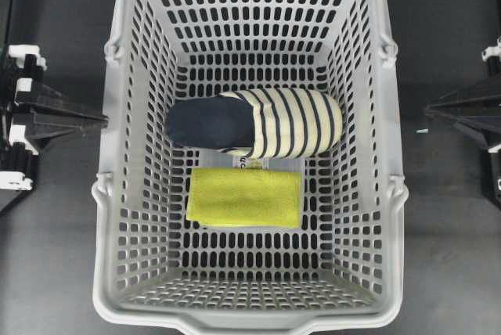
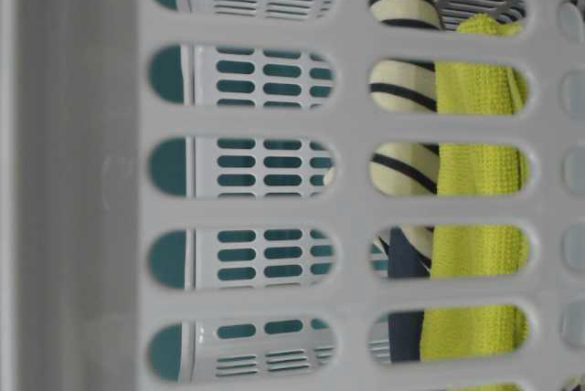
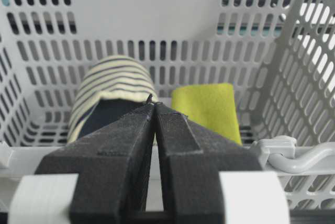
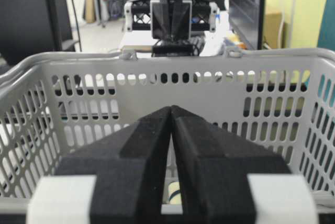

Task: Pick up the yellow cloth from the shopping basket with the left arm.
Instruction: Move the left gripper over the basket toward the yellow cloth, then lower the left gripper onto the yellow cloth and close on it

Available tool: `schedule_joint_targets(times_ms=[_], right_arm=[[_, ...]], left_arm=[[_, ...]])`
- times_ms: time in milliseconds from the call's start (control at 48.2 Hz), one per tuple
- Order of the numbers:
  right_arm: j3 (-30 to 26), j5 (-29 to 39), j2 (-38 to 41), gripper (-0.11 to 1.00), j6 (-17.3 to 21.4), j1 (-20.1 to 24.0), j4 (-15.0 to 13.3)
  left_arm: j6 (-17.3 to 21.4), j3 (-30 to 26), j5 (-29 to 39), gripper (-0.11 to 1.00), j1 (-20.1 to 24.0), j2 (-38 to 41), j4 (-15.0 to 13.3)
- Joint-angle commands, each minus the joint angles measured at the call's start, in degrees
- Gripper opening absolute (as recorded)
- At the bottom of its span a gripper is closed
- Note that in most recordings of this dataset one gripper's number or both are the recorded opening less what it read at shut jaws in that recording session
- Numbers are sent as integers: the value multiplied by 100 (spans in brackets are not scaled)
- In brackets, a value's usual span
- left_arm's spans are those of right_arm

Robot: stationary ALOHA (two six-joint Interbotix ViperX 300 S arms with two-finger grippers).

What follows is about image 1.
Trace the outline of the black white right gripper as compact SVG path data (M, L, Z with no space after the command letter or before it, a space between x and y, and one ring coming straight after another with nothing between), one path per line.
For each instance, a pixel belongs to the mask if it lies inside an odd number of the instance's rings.
M461 87L427 105L428 117L440 119L473 139L489 152L494 198L500 198L500 37L482 52L488 65L488 81ZM488 106L490 109L441 109Z

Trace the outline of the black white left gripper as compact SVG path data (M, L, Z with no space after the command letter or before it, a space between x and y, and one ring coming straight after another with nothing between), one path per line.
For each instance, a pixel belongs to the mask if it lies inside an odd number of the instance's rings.
M2 190L33 189L39 149L29 140L87 135L108 125L108 117L99 110L35 81L43 78L46 69L46 60L37 45L8 45L1 50ZM94 120L50 119L33 121L28 126L30 107L16 101L16 95L21 92L28 92L27 103L38 110Z

